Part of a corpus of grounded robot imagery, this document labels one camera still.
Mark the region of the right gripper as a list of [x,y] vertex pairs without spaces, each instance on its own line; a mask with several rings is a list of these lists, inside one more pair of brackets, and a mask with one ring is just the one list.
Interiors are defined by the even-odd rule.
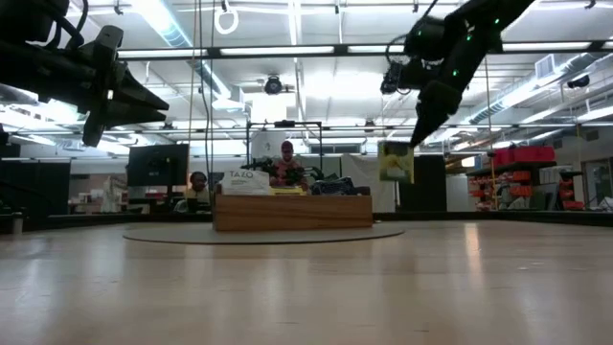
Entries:
[[419,146],[446,122],[446,119],[428,117],[454,115],[458,110],[462,95],[463,93],[458,89],[439,80],[429,81],[418,94],[416,106],[418,120],[410,140],[410,146]]

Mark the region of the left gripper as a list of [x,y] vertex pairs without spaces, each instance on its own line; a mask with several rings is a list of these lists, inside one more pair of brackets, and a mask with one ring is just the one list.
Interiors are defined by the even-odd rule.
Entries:
[[[71,43],[79,62],[92,69],[87,75],[79,109],[89,113],[82,134],[85,146],[96,147],[103,132],[110,127],[123,127],[142,123],[165,122],[167,117],[156,110],[169,110],[170,106],[160,97],[140,84],[129,70],[118,85],[118,48],[123,42],[124,31],[116,26],[103,26],[97,37],[77,47]],[[147,106],[156,110],[120,113],[121,106],[109,96],[118,85],[119,98],[131,104]]]

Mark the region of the green yellow tea packet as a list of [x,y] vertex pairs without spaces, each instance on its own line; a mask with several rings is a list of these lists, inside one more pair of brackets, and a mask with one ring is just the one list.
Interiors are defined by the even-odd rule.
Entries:
[[414,148],[408,142],[379,142],[377,162],[380,181],[415,183]]

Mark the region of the white orange Tazo tea packet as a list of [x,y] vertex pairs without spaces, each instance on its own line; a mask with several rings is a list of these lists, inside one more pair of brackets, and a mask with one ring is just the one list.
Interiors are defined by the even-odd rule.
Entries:
[[245,169],[226,171],[220,185],[222,193],[226,196],[270,195],[270,181],[267,172]]

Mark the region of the wooden three-compartment tea box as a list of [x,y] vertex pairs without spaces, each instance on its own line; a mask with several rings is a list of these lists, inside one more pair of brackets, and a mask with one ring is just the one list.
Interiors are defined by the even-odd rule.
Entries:
[[368,228],[368,195],[218,195],[212,212],[218,232]]

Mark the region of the black partition panel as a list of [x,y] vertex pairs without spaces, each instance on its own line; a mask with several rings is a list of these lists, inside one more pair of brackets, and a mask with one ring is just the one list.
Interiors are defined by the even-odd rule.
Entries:
[[446,172],[443,157],[418,156],[414,165],[414,183],[399,185],[399,210],[445,212]]

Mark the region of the black computer monitor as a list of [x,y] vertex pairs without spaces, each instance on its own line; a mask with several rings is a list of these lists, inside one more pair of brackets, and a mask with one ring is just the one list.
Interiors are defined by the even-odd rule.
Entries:
[[154,145],[132,147],[126,168],[129,187],[185,186],[189,146]]

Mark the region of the white hanging cloth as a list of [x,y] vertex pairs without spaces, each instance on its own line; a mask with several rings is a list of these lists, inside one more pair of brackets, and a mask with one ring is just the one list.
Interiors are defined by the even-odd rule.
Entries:
[[396,210],[395,184],[379,180],[375,156],[343,154],[340,158],[342,175],[352,179],[355,187],[368,187],[374,213],[393,213]]

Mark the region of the red storage shelf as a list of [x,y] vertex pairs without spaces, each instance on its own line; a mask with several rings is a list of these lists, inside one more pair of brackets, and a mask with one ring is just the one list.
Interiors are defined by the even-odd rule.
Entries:
[[559,165],[552,147],[495,149],[467,175],[478,211],[579,211],[576,179],[582,172]]

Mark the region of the overhead light beam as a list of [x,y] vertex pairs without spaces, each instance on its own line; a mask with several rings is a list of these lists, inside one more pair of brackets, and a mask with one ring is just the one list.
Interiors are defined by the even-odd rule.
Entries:
[[[403,46],[384,44],[286,45],[257,47],[156,48],[120,50],[126,61],[187,60],[193,55],[205,59],[230,58],[332,58],[401,55]],[[613,39],[594,41],[513,41],[504,42],[502,54],[613,53]]]

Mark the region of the black aluminium table frame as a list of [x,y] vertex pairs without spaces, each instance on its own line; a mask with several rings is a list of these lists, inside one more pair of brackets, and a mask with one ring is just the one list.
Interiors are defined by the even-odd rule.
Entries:
[[[24,232],[47,231],[77,227],[102,226],[139,222],[204,222],[211,223],[211,214],[108,214],[64,215],[28,218],[22,215],[0,215],[0,235],[12,232],[13,221],[23,221]],[[613,227],[613,213],[587,211],[497,211],[497,212],[401,212],[374,213],[375,221],[435,221],[435,220],[503,220]]]

